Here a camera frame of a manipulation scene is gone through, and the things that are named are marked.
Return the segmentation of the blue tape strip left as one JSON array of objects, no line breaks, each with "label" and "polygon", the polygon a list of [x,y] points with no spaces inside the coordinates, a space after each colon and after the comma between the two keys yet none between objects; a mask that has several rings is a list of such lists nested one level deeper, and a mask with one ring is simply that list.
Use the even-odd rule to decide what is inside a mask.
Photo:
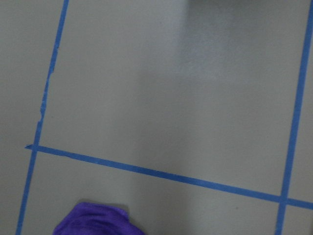
[{"label": "blue tape strip left", "polygon": [[39,147],[39,143],[40,143],[40,139],[41,139],[42,127],[43,127],[43,123],[44,123],[44,119],[45,119],[45,112],[46,112],[46,107],[47,107],[47,97],[48,97],[48,90],[49,90],[49,82],[50,82],[51,75],[54,72],[57,57],[58,57],[58,51],[59,51],[59,46],[60,46],[60,42],[61,42],[61,38],[62,38],[63,28],[64,28],[64,24],[65,24],[65,20],[66,20],[68,4],[69,4],[68,0],[63,1],[62,9],[61,9],[60,17],[59,17],[59,22],[58,22],[58,27],[57,27],[57,32],[56,32],[56,37],[54,40],[52,55],[51,55],[51,59],[50,59],[49,67],[48,67],[47,78],[45,81],[43,97],[42,97],[41,106],[40,106],[40,118],[37,122],[33,143],[30,145],[31,155],[30,155],[25,185],[24,185],[24,189],[23,189],[23,194],[22,194],[21,206],[20,206],[20,210],[19,210],[19,217],[18,217],[16,231],[15,231],[15,234],[17,234],[17,235],[20,235],[22,233],[22,229],[23,229],[23,222],[24,222],[26,208],[27,208],[30,186],[31,186],[34,168],[35,168],[35,163],[36,163],[36,158],[37,158],[37,153],[38,153],[38,147]]}]

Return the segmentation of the blue tape strip long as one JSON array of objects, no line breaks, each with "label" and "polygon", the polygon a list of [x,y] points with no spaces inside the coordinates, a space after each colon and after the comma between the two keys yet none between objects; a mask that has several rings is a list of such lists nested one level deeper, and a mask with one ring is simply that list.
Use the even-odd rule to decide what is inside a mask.
[{"label": "blue tape strip long", "polygon": [[51,154],[55,156],[67,157],[73,160],[78,160],[78,161],[82,161],[86,163],[111,167],[111,168],[115,168],[119,170],[134,172],[138,174],[148,175],[152,177],[162,178],[162,179],[171,180],[171,181],[180,182],[180,183],[189,184],[189,185],[194,185],[194,186],[198,186],[202,188],[223,191],[227,193],[232,193],[236,195],[256,198],[256,199],[275,202],[275,203],[281,203],[284,201],[282,196],[278,196],[274,194],[264,193],[264,192],[255,191],[255,190],[249,190],[246,188],[234,187],[230,185],[215,183],[215,182],[197,179],[193,177],[187,177],[187,176],[172,174],[172,173],[168,173],[164,171],[153,170],[153,169],[140,167],[136,165],[124,164],[120,162],[105,160],[105,159],[96,158],[92,156],[71,153],[68,151],[63,151],[63,150],[54,149],[54,148],[45,147],[45,146],[39,146],[38,152]]}]

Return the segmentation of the purple cloth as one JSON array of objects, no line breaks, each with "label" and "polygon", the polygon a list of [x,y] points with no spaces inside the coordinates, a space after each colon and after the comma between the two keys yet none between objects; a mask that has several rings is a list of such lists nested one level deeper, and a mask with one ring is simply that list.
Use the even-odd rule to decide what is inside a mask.
[{"label": "purple cloth", "polygon": [[81,202],[55,227],[54,235],[142,235],[121,208]]}]

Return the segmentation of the blue tape strip right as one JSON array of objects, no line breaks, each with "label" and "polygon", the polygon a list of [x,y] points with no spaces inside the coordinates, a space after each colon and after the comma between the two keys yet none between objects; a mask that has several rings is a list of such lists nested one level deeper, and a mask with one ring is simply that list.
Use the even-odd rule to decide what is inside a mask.
[{"label": "blue tape strip right", "polygon": [[310,6],[308,10],[308,17],[306,23],[306,30],[301,54],[301,61],[299,66],[298,82],[294,100],[293,116],[291,122],[289,143],[287,156],[284,167],[284,175],[282,180],[281,195],[278,205],[275,234],[281,235],[283,233],[284,221],[286,215],[286,208],[289,202],[289,190],[291,185],[291,176],[294,162],[294,155],[296,151],[298,128],[301,118],[303,96],[305,90],[305,82],[308,68],[308,61],[311,48],[311,40],[313,34],[313,2],[310,1]]}]

